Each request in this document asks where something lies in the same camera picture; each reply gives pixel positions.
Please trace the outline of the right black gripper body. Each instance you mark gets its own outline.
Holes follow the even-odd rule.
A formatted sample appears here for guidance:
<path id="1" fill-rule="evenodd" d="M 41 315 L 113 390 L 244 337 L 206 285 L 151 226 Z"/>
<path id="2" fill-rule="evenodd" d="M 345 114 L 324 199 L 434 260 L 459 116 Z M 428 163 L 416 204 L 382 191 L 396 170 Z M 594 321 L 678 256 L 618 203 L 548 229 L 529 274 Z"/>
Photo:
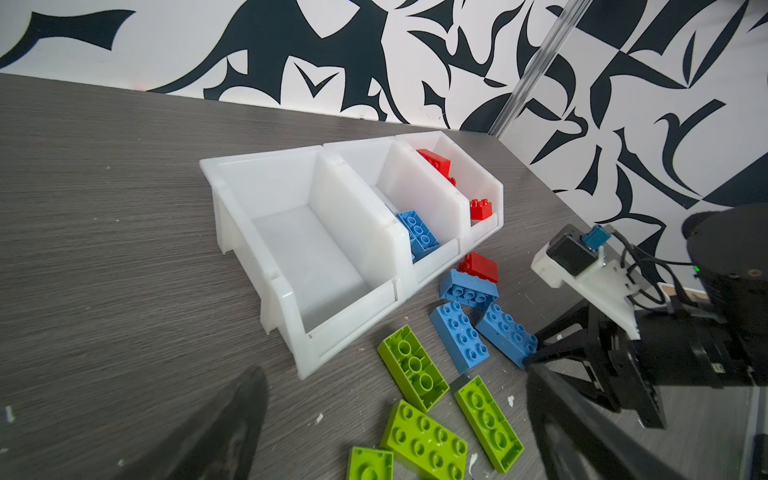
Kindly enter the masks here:
<path id="1" fill-rule="evenodd" d="M 564 380 L 586 399 L 611 411 L 634 410 L 647 428 L 667 422 L 661 386 L 726 387 L 767 384 L 767 338 L 721 319 L 691 312 L 641 311 L 632 340 L 607 315 L 582 300 L 539 330 L 530 367 L 555 360 L 582 363 L 585 380 Z"/>

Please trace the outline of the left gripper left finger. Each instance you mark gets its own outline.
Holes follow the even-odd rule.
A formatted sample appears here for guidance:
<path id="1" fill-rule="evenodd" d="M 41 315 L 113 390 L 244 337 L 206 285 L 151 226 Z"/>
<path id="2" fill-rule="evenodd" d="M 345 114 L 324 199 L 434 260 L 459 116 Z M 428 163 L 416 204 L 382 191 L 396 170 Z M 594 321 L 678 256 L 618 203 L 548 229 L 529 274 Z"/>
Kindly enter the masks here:
<path id="1" fill-rule="evenodd" d="M 118 479 L 247 479 L 269 402 L 264 370 L 251 366 Z"/>

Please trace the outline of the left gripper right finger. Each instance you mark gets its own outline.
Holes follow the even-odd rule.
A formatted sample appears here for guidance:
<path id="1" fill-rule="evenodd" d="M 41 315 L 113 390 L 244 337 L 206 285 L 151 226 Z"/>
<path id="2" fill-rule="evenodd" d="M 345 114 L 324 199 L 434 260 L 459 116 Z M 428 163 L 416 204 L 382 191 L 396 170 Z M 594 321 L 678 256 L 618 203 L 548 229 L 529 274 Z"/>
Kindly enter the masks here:
<path id="1" fill-rule="evenodd" d="M 543 365 L 526 368 L 527 409 L 549 479 L 680 479 Z"/>

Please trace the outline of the green brick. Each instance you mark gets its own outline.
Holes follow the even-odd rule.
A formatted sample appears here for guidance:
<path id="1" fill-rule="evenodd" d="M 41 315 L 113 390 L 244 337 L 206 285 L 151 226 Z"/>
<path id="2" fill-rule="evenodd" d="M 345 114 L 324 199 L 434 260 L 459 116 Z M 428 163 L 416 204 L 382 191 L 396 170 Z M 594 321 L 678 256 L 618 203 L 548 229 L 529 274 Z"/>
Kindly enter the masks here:
<path id="1" fill-rule="evenodd" d="M 448 392 L 447 381 L 408 325 L 386 337 L 377 351 L 405 400 L 421 412 L 428 413 Z"/>
<path id="2" fill-rule="evenodd" d="M 348 480 L 392 480 L 394 454 L 388 450 L 354 446 L 351 449 Z"/>
<path id="3" fill-rule="evenodd" d="M 454 397 L 494 469 L 508 473 L 522 455 L 524 445 L 482 378 L 469 380 Z"/>
<path id="4" fill-rule="evenodd" d="M 404 400 L 393 406 L 380 447 L 422 479 L 466 478 L 468 443 Z"/>

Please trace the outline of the blue brick pair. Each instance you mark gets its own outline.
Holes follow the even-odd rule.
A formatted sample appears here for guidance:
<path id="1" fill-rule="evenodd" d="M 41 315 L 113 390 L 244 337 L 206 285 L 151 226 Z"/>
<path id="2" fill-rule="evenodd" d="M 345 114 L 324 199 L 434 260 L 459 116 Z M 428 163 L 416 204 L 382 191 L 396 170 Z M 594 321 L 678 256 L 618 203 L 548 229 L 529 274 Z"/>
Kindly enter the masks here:
<path id="1" fill-rule="evenodd" d="M 444 303 L 429 318 L 458 373 L 463 375 L 489 357 L 463 307 L 483 313 L 499 298 L 498 289 L 489 280 L 452 269 L 441 281 L 439 294 Z"/>

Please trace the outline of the red small brick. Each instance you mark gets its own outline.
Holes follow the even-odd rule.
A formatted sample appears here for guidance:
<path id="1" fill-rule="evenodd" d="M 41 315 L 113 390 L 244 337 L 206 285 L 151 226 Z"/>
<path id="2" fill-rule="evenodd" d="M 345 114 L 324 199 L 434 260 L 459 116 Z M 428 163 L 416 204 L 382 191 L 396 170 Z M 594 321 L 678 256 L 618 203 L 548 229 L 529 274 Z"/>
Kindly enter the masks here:
<path id="1" fill-rule="evenodd" d="M 497 284 L 499 281 L 498 265 L 493 260 L 476 252 L 467 254 L 459 263 L 458 271 Z"/>

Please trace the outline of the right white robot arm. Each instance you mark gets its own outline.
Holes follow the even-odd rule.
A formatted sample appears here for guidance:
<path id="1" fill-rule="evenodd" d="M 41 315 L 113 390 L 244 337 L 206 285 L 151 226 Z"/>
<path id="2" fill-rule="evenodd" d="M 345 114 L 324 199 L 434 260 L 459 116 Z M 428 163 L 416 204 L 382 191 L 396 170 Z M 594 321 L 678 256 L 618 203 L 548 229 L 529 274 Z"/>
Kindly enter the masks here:
<path id="1" fill-rule="evenodd" d="M 659 308 L 642 307 L 638 275 L 658 259 L 607 261 L 608 232 L 561 229 L 535 256 L 533 270 L 551 287 L 570 286 L 579 303 L 542 328 L 526 366 L 580 362 L 586 379 L 569 384 L 610 410 L 635 411 L 643 426 L 667 422 L 662 386 L 725 387 L 767 383 L 767 208 L 763 204 L 700 212 L 682 226 L 690 263 L 706 298 L 682 287 Z"/>

